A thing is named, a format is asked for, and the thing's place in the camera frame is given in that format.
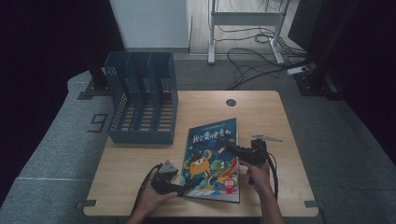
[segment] wooden table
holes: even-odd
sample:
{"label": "wooden table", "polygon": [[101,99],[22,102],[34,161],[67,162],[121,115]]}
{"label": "wooden table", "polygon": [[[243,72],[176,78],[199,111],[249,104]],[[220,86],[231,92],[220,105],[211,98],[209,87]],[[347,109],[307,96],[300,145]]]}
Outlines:
{"label": "wooden table", "polygon": [[[234,99],[235,106],[226,101]],[[236,118],[239,145],[250,147],[254,133],[282,139],[267,141],[276,157],[279,181],[278,203],[284,217],[313,217],[316,207],[288,119],[276,91],[179,91],[175,140],[172,146],[115,144],[108,138],[87,200],[96,206],[84,207],[87,216],[129,216],[139,187],[156,164],[169,159],[179,173],[187,143],[188,130],[224,119]],[[160,205],[153,217],[260,217],[259,198],[248,184],[246,167],[240,166],[240,203],[175,198]],[[178,184],[179,175],[173,183]]]}

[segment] dark floor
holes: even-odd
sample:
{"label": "dark floor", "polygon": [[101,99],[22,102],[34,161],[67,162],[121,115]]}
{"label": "dark floor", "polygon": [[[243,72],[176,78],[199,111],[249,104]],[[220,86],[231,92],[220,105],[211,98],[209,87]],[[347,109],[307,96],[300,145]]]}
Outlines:
{"label": "dark floor", "polygon": [[[217,60],[215,66],[208,65],[206,60],[175,60],[175,66],[180,91],[225,90],[234,81],[234,68],[225,60]],[[273,67],[259,69],[269,71]],[[1,207],[1,223],[125,221],[125,217],[86,217],[80,207],[88,195],[107,139],[106,127],[100,133],[88,132],[98,128],[91,124],[92,117],[112,113],[110,97],[77,100],[90,80],[89,73],[69,80],[64,105]],[[323,205],[317,217],[285,217],[287,223],[396,222],[395,166],[346,102],[301,96],[286,71],[255,78],[239,90],[279,92],[312,190]],[[230,223],[229,219],[211,221]]]}

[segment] cable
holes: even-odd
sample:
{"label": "cable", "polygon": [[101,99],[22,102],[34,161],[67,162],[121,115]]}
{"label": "cable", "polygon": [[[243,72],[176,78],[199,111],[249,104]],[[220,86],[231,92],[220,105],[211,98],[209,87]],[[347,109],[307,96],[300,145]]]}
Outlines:
{"label": "cable", "polygon": [[274,164],[273,164],[273,162],[272,162],[272,160],[271,160],[271,158],[270,158],[268,152],[266,153],[266,158],[267,158],[268,164],[270,165],[270,168],[271,168],[272,173],[273,173],[273,179],[274,179],[274,194],[275,194],[275,198],[276,198],[276,200],[277,200],[278,181],[277,181],[276,168],[275,168],[275,166],[274,166]]}
{"label": "cable", "polygon": [[270,5],[270,1],[269,0],[267,0],[267,4],[266,4],[266,6],[265,6],[265,12],[268,10],[268,7],[269,7],[269,5]]}
{"label": "cable", "polygon": [[[254,67],[250,67],[247,71],[243,72],[243,71],[241,70],[240,66],[238,66],[238,65],[231,59],[231,57],[230,57],[230,53],[231,53],[233,50],[244,50],[244,51],[249,51],[249,52],[251,52],[251,53],[253,53],[253,54],[255,54],[255,55],[261,57],[261,58],[264,59],[267,63],[269,63],[269,64],[271,64],[271,65],[274,65],[274,66],[276,66],[276,67],[281,67],[281,68],[280,68],[280,69],[273,70],[273,71],[261,72],[261,73],[259,73],[258,75],[254,76],[254,77],[250,77],[250,78],[248,78],[248,79],[245,79],[245,74],[246,74],[248,71],[250,71],[250,70],[252,70],[253,68],[256,68],[256,67],[258,67],[258,66],[263,65],[263,63],[262,63],[262,64],[259,64],[259,65],[256,65],[256,66],[254,66]],[[235,81],[234,81],[232,84],[230,84],[230,85],[228,86],[228,88],[226,89],[227,91],[233,91],[233,90],[237,89],[240,85],[242,85],[242,84],[244,84],[244,83],[246,83],[246,82],[248,82],[248,81],[250,81],[250,80],[252,80],[252,79],[254,79],[254,78],[256,78],[256,77],[261,77],[261,76],[264,76],[264,75],[270,75],[270,74],[272,74],[272,73],[274,73],[274,72],[281,72],[281,71],[287,70],[287,69],[289,69],[289,68],[291,68],[291,67],[293,67],[293,66],[297,66],[297,65],[302,65],[302,64],[305,64],[305,63],[309,63],[309,61],[308,61],[307,59],[305,59],[305,60],[303,60],[303,61],[301,61],[301,62],[299,62],[299,63],[289,64],[289,65],[277,64],[277,63],[273,63],[273,62],[267,60],[265,57],[263,57],[262,55],[260,55],[259,53],[257,53],[256,51],[254,51],[254,50],[252,50],[252,49],[241,49],[241,48],[230,49],[230,50],[227,52],[227,58],[228,58],[228,60],[231,62],[231,64],[238,70],[239,74],[241,75],[240,78],[236,78]]]}
{"label": "cable", "polygon": [[[209,4],[209,0],[207,0],[207,25],[209,27],[209,31],[212,30],[212,27],[210,26],[210,4]],[[259,28],[247,28],[247,29],[242,29],[242,30],[231,30],[231,31],[226,31],[223,30],[219,25],[218,25],[219,29],[224,32],[224,33],[233,33],[233,32],[244,32],[244,31],[249,31],[249,30],[258,30]],[[226,41],[226,40],[245,40],[245,39],[250,39],[250,38],[254,38],[255,35],[253,36],[248,36],[248,37],[244,37],[244,38],[225,38],[225,39],[216,39],[214,38],[214,40],[220,42],[220,41]]]}
{"label": "cable", "polygon": [[134,212],[134,210],[135,210],[136,207],[137,207],[137,204],[138,204],[139,201],[140,201],[140,197],[142,196],[144,187],[146,186],[146,183],[148,182],[149,177],[151,176],[151,173],[152,173],[155,169],[160,170],[160,168],[161,168],[162,166],[163,166],[162,163],[161,163],[161,164],[158,164],[158,165],[155,165],[153,168],[151,168],[151,170],[150,170],[150,171],[148,172],[148,174],[146,175],[145,179],[144,179],[143,182],[142,182],[142,185],[140,185],[139,191],[137,192],[136,200],[134,201],[134,208],[132,209],[131,214]]}
{"label": "cable", "polygon": [[235,8],[233,8],[233,3],[230,0],[230,7],[233,9],[233,11],[236,11]]}
{"label": "cable", "polygon": [[262,0],[262,3],[257,7],[256,12],[259,11],[259,8],[260,8],[262,5],[264,5],[264,0]]}
{"label": "cable", "polygon": [[271,156],[271,157],[274,159],[274,162],[275,162],[275,169],[276,169],[277,165],[276,165],[276,159],[275,159],[275,156],[274,156],[273,154],[269,153],[269,152],[268,152],[268,155],[270,155],[270,156]]}
{"label": "cable", "polygon": [[[271,31],[269,29],[266,29],[266,28],[261,28],[261,27],[260,27],[259,30],[260,30],[260,33],[257,34],[257,37],[255,38],[256,42],[261,43],[261,44],[265,44],[265,43],[269,42],[269,41],[260,41],[259,37],[261,37],[261,36],[264,36],[267,39],[270,39],[270,38],[273,39],[274,38],[275,32],[273,32],[273,31]],[[278,43],[279,43],[280,47],[286,53],[298,55],[300,57],[306,57],[306,55],[307,55],[307,53],[305,53],[305,51],[303,49],[296,49],[296,48],[289,47],[286,44],[286,41],[282,37],[279,37]]]}

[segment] book cover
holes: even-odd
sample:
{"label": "book cover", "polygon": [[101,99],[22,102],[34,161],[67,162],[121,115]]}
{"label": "book cover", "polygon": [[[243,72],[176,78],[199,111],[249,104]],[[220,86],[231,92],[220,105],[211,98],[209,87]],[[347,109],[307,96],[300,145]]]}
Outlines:
{"label": "book cover", "polygon": [[190,128],[180,185],[186,197],[239,203],[239,169],[235,155],[236,119]]}

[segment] power strip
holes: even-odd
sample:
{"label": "power strip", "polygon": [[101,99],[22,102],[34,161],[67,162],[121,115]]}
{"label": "power strip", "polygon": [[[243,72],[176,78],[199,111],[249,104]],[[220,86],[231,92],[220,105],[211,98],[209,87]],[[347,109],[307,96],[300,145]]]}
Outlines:
{"label": "power strip", "polygon": [[289,75],[289,76],[292,76],[292,75],[295,75],[295,74],[299,74],[299,73],[306,72],[306,71],[308,71],[308,70],[309,70],[309,69],[308,69],[307,67],[305,67],[305,66],[296,67],[296,68],[291,68],[291,69],[288,70],[288,75]]}

